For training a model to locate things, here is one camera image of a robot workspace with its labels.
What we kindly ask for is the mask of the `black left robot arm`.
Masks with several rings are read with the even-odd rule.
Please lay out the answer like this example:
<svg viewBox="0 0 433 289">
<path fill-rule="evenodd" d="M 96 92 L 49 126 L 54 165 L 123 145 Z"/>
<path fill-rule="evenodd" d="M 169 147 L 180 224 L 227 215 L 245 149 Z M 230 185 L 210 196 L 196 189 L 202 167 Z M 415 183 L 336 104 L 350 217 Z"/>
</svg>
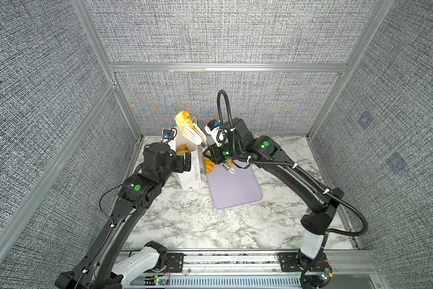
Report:
<svg viewBox="0 0 433 289">
<path fill-rule="evenodd" d="M 139 261 L 115 266 L 115 261 L 138 220 L 162 193 L 173 173 L 189 172 L 191 153 L 178 155 L 169 144 L 156 142 L 145 147 L 144 160 L 133 174 L 118 186 L 108 221 L 95 242 L 71 271 L 62 272 L 55 281 L 59 289 L 121 289 L 130 279 L 165 264 L 167 249 L 150 242 Z"/>
</svg>

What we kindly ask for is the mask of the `steel tongs white tips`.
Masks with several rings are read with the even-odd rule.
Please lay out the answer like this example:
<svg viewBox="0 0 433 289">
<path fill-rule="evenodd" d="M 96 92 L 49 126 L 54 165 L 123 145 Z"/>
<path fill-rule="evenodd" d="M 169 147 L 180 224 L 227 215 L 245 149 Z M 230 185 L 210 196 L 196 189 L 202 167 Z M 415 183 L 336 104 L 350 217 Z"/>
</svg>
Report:
<svg viewBox="0 0 433 289">
<path fill-rule="evenodd" d="M 193 126 L 194 130 L 192 130 L 190 126 L 185 126 L 182 132 L 183 137 L 195 145 L 202 146 L 204 149 L 208 148 L 209 144 L 207 142 L 205 133 L 198 127 L 197 124 L 193 123 Z"/>
</svg>

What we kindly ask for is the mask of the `red-brown glazed croissant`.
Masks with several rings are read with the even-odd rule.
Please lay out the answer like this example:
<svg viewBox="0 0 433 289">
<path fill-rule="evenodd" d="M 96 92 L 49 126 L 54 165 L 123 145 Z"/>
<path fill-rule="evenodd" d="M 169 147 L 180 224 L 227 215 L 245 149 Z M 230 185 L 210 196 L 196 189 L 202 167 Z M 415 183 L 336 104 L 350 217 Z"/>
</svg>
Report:
<svg viewBox="0 0 433 289">
<path fill-rule="evenodd" d="M 177 153 L 178 156 L 184 156 L 187 152 L 189 152 L 189 149 L 188 149 L 188 147 L 187 147 L 187 145 L 185 143 L 181 144 L 177 148 L 177 151 L 176 151 L 176 153 Z"/>
</svg>

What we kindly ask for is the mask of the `small striped bread top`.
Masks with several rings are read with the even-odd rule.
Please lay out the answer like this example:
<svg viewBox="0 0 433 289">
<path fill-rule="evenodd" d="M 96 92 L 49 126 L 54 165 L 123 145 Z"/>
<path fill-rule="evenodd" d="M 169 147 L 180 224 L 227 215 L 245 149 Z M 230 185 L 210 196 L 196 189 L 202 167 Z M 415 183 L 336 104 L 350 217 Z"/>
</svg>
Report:
<svg viewBox="0 0 433 289">
<path fill-rule="evenodd" d="M 193 120 L 187 111 L 181 111 L 175 116 L 175 122 L 180 132 L 183 132 L 185 126 L 190 126 L 194 130 Z"/>
</svg>

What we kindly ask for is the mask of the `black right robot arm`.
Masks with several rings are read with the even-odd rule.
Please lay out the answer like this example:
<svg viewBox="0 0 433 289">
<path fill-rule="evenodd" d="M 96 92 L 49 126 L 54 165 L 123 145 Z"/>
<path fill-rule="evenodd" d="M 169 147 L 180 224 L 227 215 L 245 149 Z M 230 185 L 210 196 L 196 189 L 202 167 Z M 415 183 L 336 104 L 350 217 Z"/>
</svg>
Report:
<svg viewBox="0 0 433 289">
<path fill-rule="evenodd" d="M 224 124 L 211 120 L 204 131 L 213 140 L 203 152 L 205 159 L 239 169 L 255 165 L 274 175 L 301 198 L 309 212 L 301 219 L 304 237 L 299 254 L 307 260 L 321 256 L 343 193 L 309 175 L 272 138 L 255 138 L 240 118 Z"/>
</svg>

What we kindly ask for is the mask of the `white paper bag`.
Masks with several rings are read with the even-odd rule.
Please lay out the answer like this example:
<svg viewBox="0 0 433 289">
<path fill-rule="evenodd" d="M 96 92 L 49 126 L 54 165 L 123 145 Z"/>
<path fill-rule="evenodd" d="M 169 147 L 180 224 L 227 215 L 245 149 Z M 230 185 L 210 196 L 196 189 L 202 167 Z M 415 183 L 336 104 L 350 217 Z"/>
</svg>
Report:
<svg viewBox="0 0 433 289">
<path fill-rule="evenodd" d="M 186 161 L 189 171 L 174 173 L 175 178 L 183 190 L 190 189 L 201 183 L 200 162 L 198 156 L 198 146 L 190 140 L 185 139 L 178 126 L 171 129 L 171 135 L 166 142 L 177 154 L 181 154 Z"/>
</svg>

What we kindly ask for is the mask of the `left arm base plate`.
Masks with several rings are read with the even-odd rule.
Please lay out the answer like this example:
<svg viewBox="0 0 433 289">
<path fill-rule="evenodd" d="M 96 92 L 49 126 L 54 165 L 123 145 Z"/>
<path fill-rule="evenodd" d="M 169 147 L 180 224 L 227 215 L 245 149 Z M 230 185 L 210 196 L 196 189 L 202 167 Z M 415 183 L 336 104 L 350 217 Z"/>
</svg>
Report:
<svg viewBox="0 0 433 289">
<path fill-rule="evenodd" d="M 183 253 L 167 253 L 167 256 L 152 255 L 146 258 L 146 271 L 144 274 L 165 274 L 165 269 L 171 273 L 181 273 L 184 265 Z"/>
</svg>

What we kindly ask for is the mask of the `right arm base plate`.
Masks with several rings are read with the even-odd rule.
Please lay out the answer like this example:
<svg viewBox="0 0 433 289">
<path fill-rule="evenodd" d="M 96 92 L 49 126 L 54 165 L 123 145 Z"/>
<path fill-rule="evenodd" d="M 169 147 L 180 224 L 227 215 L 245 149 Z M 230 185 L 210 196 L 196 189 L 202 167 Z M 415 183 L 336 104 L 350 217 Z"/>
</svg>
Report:
<svg viewBox="0 0 433 289">
<path fill-rule="evenodd" d="M 305 266 L 309 265 L 313 261 L 302 254 L 298 257 L 298 254 L 299 252 L 281 252 L 277 254 L 277 260 L 279 261 L 282 272 L 301 272 Z M 325 254 L 322 254 L 309 271 L 323 272 L 326 268 L 329 268 L 329 266 L 330 264 L 327 261 Z"/>
</svg>

